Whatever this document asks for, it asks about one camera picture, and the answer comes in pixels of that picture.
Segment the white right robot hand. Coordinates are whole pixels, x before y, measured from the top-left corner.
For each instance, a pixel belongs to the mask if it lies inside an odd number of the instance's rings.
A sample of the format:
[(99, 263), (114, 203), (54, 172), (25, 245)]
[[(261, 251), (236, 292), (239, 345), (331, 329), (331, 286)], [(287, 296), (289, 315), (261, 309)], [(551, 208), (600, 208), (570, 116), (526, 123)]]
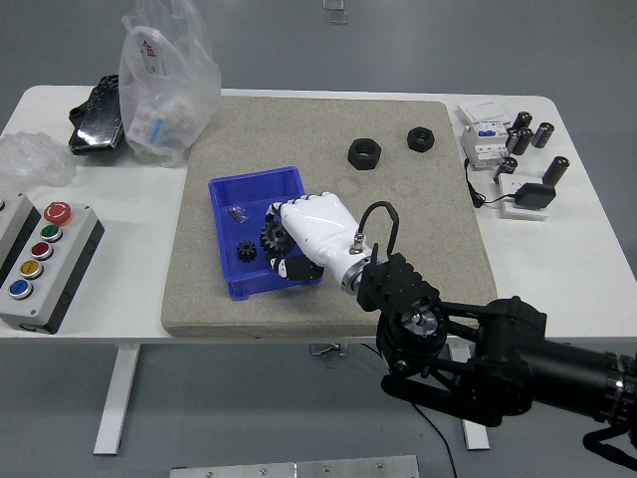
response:
[(303, 254), (271, 259), (273, 270), (286, 280), (309, 281), (329, 269), (345, 292), (357, 292), (371, 249), (358, 223), (335, 194), (324, 192), (275, 202), (266, 217), (275, 216), (281, 217), (283, 228)]

